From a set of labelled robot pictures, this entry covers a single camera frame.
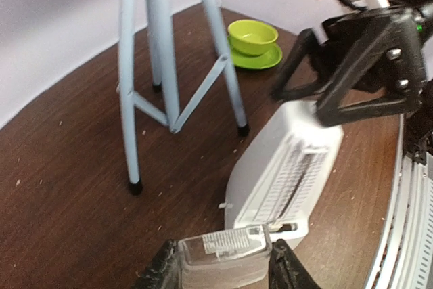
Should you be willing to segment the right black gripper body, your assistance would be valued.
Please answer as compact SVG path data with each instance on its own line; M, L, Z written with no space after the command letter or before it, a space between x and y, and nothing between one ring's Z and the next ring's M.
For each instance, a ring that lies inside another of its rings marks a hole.
M432 38L432 2L395 5L387 10L391 27L386 31L390 45L386 49L390 80L386 86L383 115L414 112L432 106L432 81L427 78L422 49Z

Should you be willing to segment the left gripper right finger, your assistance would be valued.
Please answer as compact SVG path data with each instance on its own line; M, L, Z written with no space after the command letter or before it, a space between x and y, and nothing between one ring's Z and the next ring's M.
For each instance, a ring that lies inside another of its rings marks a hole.
M273 243L269 260L270 289L320 289L287 242Z

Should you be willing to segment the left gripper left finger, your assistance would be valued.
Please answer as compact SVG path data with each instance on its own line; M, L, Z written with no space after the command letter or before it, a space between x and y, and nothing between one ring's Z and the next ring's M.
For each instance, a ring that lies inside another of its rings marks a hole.
M166 240L144 271L138 274L133 289L180 289L181 257L179 242Z

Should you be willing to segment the clear metronome front cover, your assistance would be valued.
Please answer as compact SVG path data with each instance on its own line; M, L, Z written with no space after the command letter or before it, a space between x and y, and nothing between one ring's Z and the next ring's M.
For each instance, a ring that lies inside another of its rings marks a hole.
M272 242L266 225L180 240L181 288L267 288Z

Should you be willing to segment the white metronome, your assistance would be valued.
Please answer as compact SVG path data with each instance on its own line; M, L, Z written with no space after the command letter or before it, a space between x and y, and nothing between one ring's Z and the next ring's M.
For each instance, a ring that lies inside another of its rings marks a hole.
M282 104L236 162L226 187L225 228L265 224L295 248L331 174L343 139L324 127L314 101Z

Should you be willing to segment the white perforated music stand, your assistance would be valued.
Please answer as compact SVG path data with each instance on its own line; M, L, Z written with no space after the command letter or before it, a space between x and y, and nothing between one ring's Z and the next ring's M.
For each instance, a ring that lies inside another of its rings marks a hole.
M146 0L147 40L150 47L152 87L163 94L164 109L159 110L141 96L135 82L135 1L121 0L120 37L118 42L118 94L124 151L129 177L129 191L139 195L143 190L137 149L135 111L140 110L178 133L220 75L225 78L229 99L240 136L250 132L240 93L227 32L217 0L202 0L211 29L217 58L184 109L180 108L175 59L173 15L170 0Z

